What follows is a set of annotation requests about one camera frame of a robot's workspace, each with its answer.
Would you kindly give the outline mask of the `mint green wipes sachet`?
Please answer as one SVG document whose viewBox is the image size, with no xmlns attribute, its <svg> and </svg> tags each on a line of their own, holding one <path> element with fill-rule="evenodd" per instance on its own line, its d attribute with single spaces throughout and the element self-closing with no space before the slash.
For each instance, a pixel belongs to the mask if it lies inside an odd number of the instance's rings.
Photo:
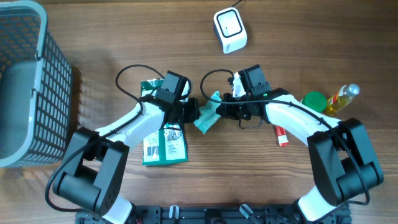
<svg viewBox="0 0 398 224">
<path fill-rule="evenodd" d="M 221 116 L 216 113 L 216 109 L 220 105 L 220 103 L 209 100 L 206 105 L 199 108 L 200 116 L 193 123 L 203 134 L 221 118 Z"/>
</svg>

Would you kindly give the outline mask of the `red Nescafe coffee stick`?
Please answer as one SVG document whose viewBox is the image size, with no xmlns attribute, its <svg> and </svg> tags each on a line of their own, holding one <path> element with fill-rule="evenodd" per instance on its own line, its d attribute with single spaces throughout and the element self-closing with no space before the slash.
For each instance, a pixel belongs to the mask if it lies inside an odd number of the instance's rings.
<svg viewBox="0 0 398 224">
<path fill-rule="evenodd" d="M 280 126 L 275 126 L 277 140 L 280 147 L 287 146 L 289 144 L 289 140 L 287 139 L 286 130 Z"/>
</svg>

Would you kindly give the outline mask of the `green lid seasoning jar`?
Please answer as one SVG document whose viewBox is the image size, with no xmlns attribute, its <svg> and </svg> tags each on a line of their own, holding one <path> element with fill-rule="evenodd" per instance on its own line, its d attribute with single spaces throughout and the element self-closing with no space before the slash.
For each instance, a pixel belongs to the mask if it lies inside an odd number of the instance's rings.
<svg viewBox="0 0 398 224">
<path fill-rule="evenodd" d="M 319 113 L 321 113 L 327 106 L 326 97 L 318 91 L 307 93 L 300 102 Z"/>
</svg>

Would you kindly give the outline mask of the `yellow oil bottle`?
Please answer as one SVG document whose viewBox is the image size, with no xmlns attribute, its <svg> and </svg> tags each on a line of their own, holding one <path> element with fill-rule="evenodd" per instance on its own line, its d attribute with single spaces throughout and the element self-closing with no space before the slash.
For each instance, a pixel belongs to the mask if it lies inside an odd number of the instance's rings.
<svg viewBox="0 0 398 224">
<path fill-rule="evenodd" d="M 359 95 L 360 88 L 357 84 L 344 85 L 340 90 L 327 100 L 323 113 L 327 116 L 334 116 L 350 104 L 355 96 Z"/>
</svg>

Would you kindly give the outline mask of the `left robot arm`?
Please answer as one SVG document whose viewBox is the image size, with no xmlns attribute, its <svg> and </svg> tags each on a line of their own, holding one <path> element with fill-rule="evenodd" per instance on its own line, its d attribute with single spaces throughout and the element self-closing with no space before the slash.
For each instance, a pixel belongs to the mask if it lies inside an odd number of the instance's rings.
<svg viewBox="0 0 398 224">
<path fill-rule="evenodd" d="M 187 77 L 169 71 L 161 86 L 138 98 L 122 118 L 95 131 L 78 129 L 46 186 L 47 203 L 58 209 L 49 199 L 53 192 L 75 204 L 75 213 L 96 221 L 134 223 L 136 206 L 119 194 L 129 151 L 168 124 L 198 119 L 197 99 L 189 96 L 191 85 Z"/>
</svg>

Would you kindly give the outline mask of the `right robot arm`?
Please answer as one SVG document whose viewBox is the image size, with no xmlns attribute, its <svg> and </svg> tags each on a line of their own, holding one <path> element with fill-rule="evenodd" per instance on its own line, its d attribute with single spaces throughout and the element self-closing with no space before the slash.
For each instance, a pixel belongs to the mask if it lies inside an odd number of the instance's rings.
<svg viewBox="0 0 398 224">
<path fill-rule="evenodd" d="M 223 95 L 218 114 L 236 120 L 258 116 L 308 146 L 315 185 L 297 201 L 303 221 L 324 220 L 361 194 L 362 204 L 369 203 L 369 190 L 383 183 L 384 174 L 362 122 L 325 116 L 285 89 L 272 89 L 260 65 L 232 73 L 228 83 L 232 92 Z"/>
</svg>

